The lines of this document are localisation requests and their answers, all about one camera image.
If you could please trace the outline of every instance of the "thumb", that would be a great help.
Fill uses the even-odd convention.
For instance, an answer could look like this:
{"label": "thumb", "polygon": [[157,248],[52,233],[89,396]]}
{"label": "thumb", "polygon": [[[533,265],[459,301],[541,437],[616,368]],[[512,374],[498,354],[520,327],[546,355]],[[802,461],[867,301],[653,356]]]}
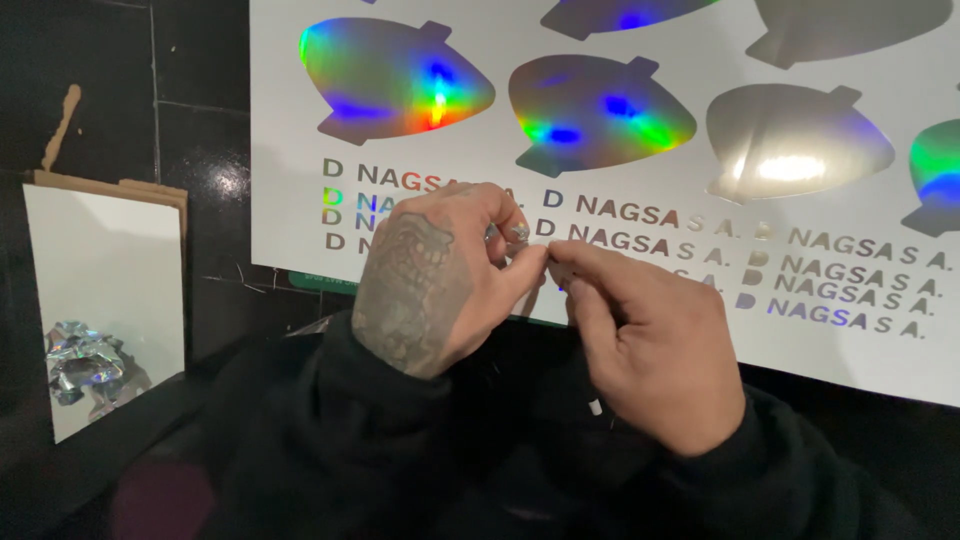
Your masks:
{"label": "thumb", "polygon": [[613,358],[618,354],[616,322],[607,300],[589,282],[574,278],[566,290],[573,298],[574,317],[592,370],[596,360]]}
{"label": "thumb", "polygon": [[543,270],[546,268],[546,246],[527,246],[519,251],[510,264],[503,270],[491,269],[498,273],[496,282],[501,303],[508,305],[509,311],[523,295],[537,286]]}

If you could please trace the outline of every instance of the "black sleeve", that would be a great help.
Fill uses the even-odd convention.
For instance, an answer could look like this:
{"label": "black sleeve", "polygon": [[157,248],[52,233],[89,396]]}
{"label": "black sleeve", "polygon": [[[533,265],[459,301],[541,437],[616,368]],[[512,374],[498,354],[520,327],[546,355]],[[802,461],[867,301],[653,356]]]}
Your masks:
{"label": "black sleeve", "polygon": [[789,406],[747,387],[739,430],[719,448],[667,459],[660,481],[676,523],[697,538],[909,540],[913,516],[838,457]]}
{"label": "black sleeve", "polygon": [[459,493],[441,434],[449,381],[390,367],[349,318],[336,315],[296,384],[265,400],[200,538],[404,537]]}

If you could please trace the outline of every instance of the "hand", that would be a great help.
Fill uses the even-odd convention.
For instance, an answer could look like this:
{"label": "hand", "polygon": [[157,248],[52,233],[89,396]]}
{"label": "hand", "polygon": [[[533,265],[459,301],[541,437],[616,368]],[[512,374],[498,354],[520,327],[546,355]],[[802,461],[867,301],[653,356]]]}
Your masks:
{"label": "hand", "polygon": [[730,438],[746,398],[720,294],[582,241],[553,242],[550,256],[572,264],[564,290],[590,379],[613,411],[682,456]]}
{"label": "hand", "polygon": [[[499,234],[489,245],[484,232]],[[380,223],[353,307],[353,334],[396,369],[431,379],[476,351],[537,285],[546,248],[495,266],[529,228],[494,184],[452,184],[406,199]]]}

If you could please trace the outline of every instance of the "holographic sticker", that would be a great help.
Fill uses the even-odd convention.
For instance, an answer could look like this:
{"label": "holographic sticker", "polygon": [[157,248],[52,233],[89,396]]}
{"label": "holographic sticker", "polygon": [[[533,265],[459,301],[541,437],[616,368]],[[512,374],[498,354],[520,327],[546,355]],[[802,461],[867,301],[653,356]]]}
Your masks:
{"label": "holographic sticker", "polygon": [[689,141],[697,122],[651,76],[660,67],[584,55],[542,57],[510,77],[516,119],[533,146],[521,167],[557,178],[566,171],[649,158]]}
{"label": "holographic sticker", "polygon": [[436,130],[486,110],[493,85],[444,41],[450,29],[373,18],[336,18],[300,36],[300,59],[333,108],[318,130],[367,139]]}
{"label": "holographic sticker", "polygon": [[540,21],[583,41],[590,34],[650,26],[696,12],[719,0],[561,0]]}
{"label": "holographic sticker", "polygon": [[869,53],[947,22],[952,0],[756,0],[767,34],[747,55],[782,69]]}
{"label": "holographic sticker", "polygon": [[707,133],[724,174],[707,192],[737,204],[831,189],[872,176],[896,153],[853,108],[860,92],[749,85],[717,96]]}
{"label": "holographic sticker", "polygon": [[933,237],[960,231],[960,119],[917,135],[910,176],[922,206],[900,222]]}

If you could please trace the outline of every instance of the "crumpled holographic foil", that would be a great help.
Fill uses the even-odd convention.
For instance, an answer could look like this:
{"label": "crumpled holographic foil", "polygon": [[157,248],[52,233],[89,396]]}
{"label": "crumpled holographic foil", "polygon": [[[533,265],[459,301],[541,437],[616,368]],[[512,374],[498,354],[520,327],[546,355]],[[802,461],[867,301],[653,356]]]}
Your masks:
{"label": "crumpled holographic foil", "polygon": [[46,342],[50,394],[61,406],[73,405],[83,398],[86,386],[94,401],[90,422],[136,397],[137,389],[150,387],[142,370],[130,373],[132,357],[120,350],[123,341],[80,321],[57,323]]}

